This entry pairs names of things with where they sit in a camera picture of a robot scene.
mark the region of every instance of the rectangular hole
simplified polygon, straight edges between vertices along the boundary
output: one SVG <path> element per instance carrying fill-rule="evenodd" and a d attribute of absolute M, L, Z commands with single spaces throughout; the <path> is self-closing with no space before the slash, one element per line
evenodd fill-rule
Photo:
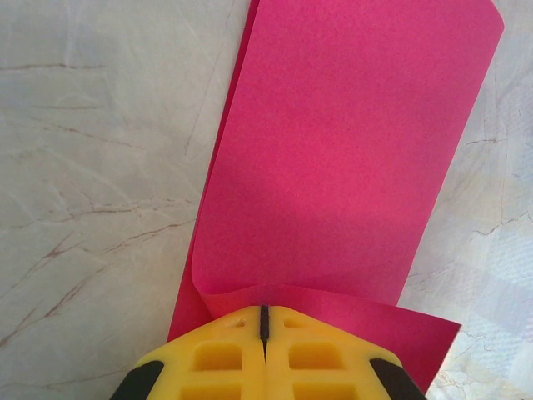
<path fill-rule="evenodd" d="M 357 400 L 349 383 L 297 382 L 293 390 L 294 400 Z"/>
<path fill-rule="evenodd" d="M 238 384 L 186 386 L 180 400 L 241 400 Z"/>
<path fill-rule="evenodd" d="M 291 369 L 343 369 L 336 346 L 326 342 L 296 343 L 289 350 Z"/>
<path fill-rule="evenodd" d="M 242 350 L 236 344 L 203 343 L 194 353 L 194 371 L 242 369 Z"/>

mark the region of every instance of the pink paper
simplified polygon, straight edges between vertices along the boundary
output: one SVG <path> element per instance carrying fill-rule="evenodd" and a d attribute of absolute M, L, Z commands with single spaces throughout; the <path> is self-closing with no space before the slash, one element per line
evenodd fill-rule
<path fill-rule="evenodd" d="M 252 2 L 169 338 L 285 305 L 426 390 L 458 326 L 393 306 L 502 29 L 488 0 Z"/>

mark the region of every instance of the white marble countertop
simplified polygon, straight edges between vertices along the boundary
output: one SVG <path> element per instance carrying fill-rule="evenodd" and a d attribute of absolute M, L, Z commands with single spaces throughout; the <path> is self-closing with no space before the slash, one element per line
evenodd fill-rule
<path fill-rule="evenodd" d="M 246 0 L 0 4 L 0 398 L 109 398 L 162 344 Z M 533 398 L 533 2 L 401 305 L 463 323 L 431 399 Z"/>

